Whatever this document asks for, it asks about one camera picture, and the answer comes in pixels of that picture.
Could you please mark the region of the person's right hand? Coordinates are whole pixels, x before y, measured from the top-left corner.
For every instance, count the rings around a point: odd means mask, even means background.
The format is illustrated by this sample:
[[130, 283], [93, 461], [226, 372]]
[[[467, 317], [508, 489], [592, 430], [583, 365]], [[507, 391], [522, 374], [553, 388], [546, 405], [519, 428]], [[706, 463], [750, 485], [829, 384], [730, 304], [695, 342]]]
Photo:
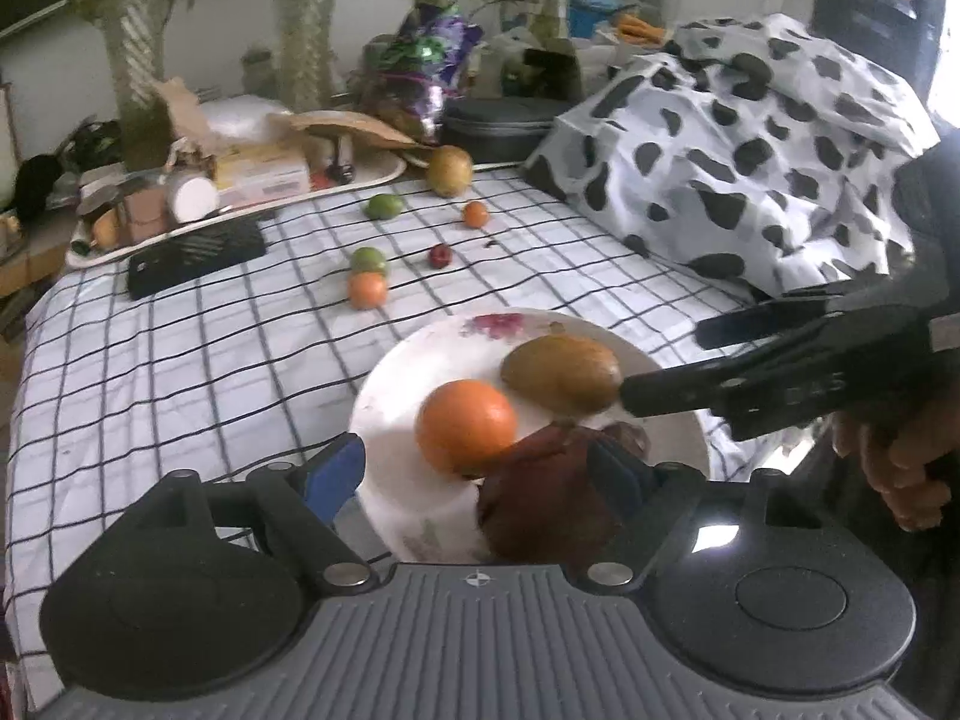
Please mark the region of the person's right hand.
[[901, 530], [939, 527], [952, 499], [949, 486], [929, 476], [928, 466], [958, 450], [958, 388], [924, 403], [884, 437], [882, 427], [848, 411], [832, 416], [833, 449], [856, 457], [867, 483], [884, 499]]

